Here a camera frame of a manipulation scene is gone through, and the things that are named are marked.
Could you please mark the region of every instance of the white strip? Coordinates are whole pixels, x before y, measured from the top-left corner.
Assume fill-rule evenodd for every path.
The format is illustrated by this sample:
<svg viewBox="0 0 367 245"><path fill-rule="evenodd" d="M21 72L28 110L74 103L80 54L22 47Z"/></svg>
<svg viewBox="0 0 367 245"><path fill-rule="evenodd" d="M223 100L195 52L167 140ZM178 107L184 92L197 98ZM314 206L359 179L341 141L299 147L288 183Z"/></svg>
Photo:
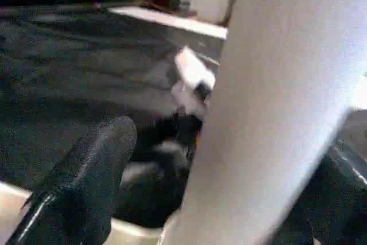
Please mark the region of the white strip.
<svg viewBox="0 0 367 245"><path fill-rule="evenodd" d="M140 20L156 22L162 25L184 29L206 36L222 38L227 37L228 29L213 24L198 22L196 20L181 18L175 15L169 15L158 11L151 11L140 7L120 7L110 8L113 13L128 15L130 17L139 18Z"/></svg>
<svg viewBox="0 0 367 245"><path fill-rule="evenodd" d="M353 92L352 107L367 110L367 77L361 76Z"/></svg>

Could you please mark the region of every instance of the white pole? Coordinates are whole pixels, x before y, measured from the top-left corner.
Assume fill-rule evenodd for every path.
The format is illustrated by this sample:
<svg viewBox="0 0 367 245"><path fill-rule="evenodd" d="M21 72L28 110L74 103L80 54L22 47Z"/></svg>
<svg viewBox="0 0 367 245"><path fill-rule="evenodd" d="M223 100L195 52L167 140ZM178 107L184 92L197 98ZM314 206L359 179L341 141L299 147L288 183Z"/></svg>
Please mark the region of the white pole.
<svg viewBox="0 0 367 245"><path fill-rule="evenodd" d="M237 0L169 245L260 244L366 70L367 0Z"/></svg>

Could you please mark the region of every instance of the black fabric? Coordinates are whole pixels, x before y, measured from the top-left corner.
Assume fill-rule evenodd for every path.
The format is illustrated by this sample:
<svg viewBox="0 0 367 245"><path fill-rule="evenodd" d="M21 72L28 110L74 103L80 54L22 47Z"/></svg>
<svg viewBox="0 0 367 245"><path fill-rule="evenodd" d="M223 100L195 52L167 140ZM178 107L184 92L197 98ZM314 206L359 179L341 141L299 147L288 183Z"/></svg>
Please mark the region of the black fabric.
<svg viewBox="0 0 367 245"><path fill-rule="evenodd" d="M36 187L7 244L103 244L135 143L136 128L128 117L84 134Z"/></svg>
<svg viewBox="0 0 367 245"><path fill-rule="evenodd" d="M31 190L95 124L172 116L176 53L223 44L104 10L24 13L0 24L0 180Z"/></svg>

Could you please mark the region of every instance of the beige surface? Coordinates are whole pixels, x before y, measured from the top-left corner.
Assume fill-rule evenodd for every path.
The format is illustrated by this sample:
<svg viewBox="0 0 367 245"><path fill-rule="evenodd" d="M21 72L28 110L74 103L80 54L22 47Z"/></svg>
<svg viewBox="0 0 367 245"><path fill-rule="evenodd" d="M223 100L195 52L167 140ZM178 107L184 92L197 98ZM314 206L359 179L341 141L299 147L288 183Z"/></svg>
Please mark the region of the beige surface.
<svg viewBox="0 0 367 245"><path fill-rule="evenodd" d="M4 244L20 222L19 212L30 193L0 182L0 244ZM105 245L156 245L161 229L148 230L136 225L112 220L112 231Z"/></svg>

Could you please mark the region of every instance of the dark gray fabric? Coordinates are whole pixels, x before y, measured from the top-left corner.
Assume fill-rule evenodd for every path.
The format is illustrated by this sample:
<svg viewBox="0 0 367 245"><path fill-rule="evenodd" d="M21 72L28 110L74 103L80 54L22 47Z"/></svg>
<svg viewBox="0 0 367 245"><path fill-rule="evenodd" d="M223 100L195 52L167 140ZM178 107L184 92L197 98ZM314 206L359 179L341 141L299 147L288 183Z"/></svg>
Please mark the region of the dark gray fabric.
<svg viewBox="0 0 367 245"><path fill-rule="evenodd" d="M218 60L223 44L106 11L28 13L0 24L0 180L26 189L95 124L171 116L175 54Z"/></svg>

